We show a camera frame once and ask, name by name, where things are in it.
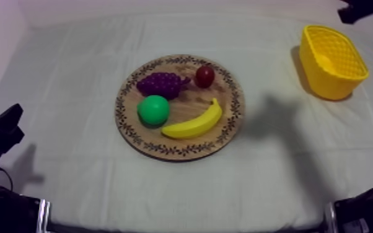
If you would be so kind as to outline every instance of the plastic fruit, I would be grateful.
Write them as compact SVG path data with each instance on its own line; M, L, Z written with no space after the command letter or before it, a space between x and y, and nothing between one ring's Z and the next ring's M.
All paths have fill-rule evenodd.
M189 121L165 126L162 133L170 138L195 138L214 127L221 115L222 109L217 99L213 98L213 104L202 115Z
M191 79L181 77L174 73L152 73L136 84L138 90L145 96L160 95L167 100L172 100L179 96L179 92L185 88L185 84Z
M195 85L200 88L208 88L214 82L214 70L209 66L202 66L196 70Z
M149 125L165 123L169 116L168 100L159 95L150 95L138 105L141 120Z

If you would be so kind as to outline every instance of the wooden plate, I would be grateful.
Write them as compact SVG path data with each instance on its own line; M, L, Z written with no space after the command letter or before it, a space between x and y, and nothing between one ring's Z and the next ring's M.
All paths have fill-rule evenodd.
M200 89L191 81L179 97L170 100L170 116L165 125L180 123L200 116L217 98L223 114L217 125L193 139L170 139L161 128L144 127L137 114L137 105L144 98L136 83L155 72L175 73L182 79L193 78L202 65L211 66L216 78L208 89ZM192 55L164 56L150 61L133 72L123 83L116 98L116 124L123 137L147 156L167 161L189 161L208 156L225 146L244 118L244 97L239 83L219 64Z

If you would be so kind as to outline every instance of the wrinkled fabric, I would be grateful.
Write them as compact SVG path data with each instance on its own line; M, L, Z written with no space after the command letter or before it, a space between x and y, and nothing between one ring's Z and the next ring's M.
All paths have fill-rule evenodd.
M0 83L24 140L2 157L15 191L54 221L148 232L265 231L322 220L323 205L373 187L373 38L343 30L370 70L342 102L304 90L305 22L240 14L119 15L38 29ZM242 86L245 120L224 149L172 164L119 134L123 81L160 56L204 56ZM0 183L7 178L0 174Z

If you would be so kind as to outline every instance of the grape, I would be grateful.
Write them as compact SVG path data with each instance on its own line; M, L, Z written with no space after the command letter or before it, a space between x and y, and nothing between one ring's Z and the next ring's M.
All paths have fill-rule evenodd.
M181 77L175 73L152 73L139 81L136 87L145 96L160 95L167 100L172 100L179 96L181 90L187 89L185 85L190 81L189 77L181 80Z

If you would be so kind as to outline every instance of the basket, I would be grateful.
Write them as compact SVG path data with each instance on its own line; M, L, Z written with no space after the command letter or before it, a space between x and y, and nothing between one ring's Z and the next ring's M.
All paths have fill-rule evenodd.
M347 97L369 76L350 39L321 25L305 26L299 57L310 88L325 99Z

